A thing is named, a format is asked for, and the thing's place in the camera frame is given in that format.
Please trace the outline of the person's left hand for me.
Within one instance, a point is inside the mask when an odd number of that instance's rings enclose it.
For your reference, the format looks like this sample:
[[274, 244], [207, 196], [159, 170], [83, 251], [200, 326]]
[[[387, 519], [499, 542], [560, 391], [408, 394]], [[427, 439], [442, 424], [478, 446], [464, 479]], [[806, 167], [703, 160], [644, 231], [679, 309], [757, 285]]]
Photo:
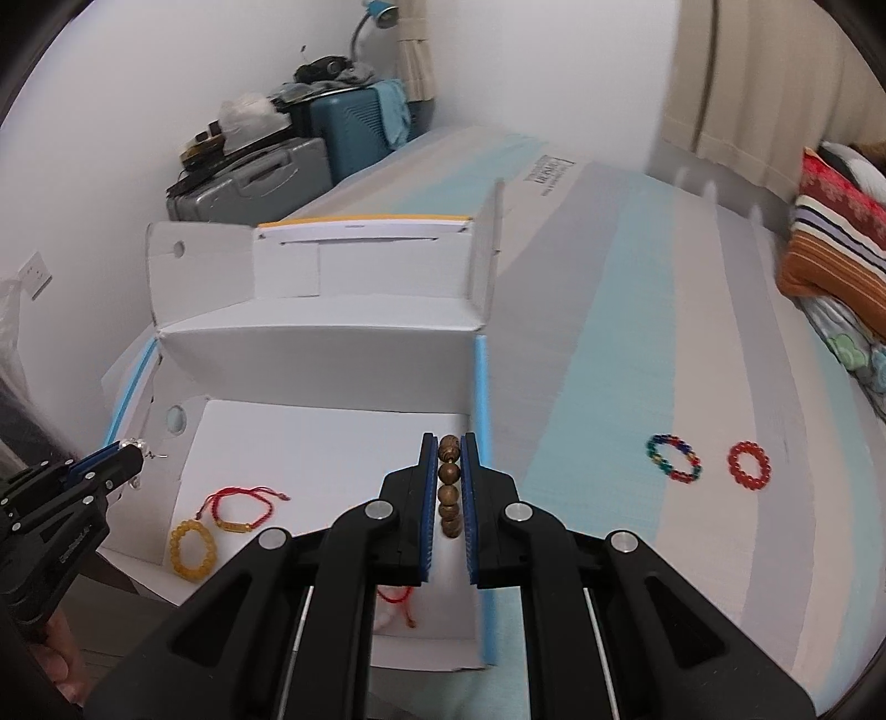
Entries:
[[90, 693], [90, 676], [63, 610], [49, 617], [42, 633], [40, 644], [29, 645], [34, 660], [66, 701], [82, 707]]

